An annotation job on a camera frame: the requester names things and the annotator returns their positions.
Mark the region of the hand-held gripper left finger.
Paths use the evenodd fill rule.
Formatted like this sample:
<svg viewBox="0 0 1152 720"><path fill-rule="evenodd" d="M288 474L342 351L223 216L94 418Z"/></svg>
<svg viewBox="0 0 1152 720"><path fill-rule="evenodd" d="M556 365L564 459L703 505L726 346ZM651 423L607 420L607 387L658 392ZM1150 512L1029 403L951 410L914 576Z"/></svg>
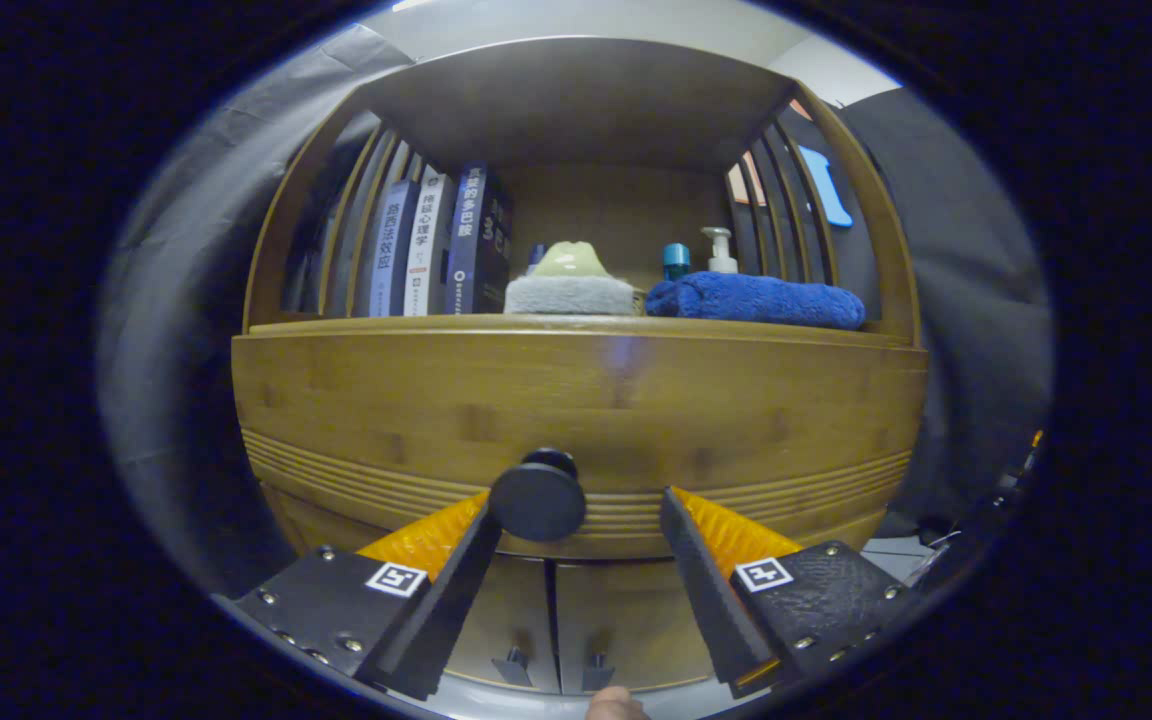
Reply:
<svg viewBox="0 0 1152 720"><path fill-rule="evenodd" d="M500 536L488 497L479 493L358 550L323 544L218 602L247 628L353 682L426 700Z"/></svg>

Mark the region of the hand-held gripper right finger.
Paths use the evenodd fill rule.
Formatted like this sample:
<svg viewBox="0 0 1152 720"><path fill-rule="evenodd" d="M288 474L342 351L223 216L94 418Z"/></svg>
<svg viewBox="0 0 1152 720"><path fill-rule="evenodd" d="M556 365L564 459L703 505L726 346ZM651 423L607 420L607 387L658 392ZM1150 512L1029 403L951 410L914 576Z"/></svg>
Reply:
<svg viewBox="0 0 1152 720"><path fill-rule="evenodd" d="M685 488L664 488L676 559L732 697L828 682L905 630L924 594L842 541L805 546Z"/></svg>

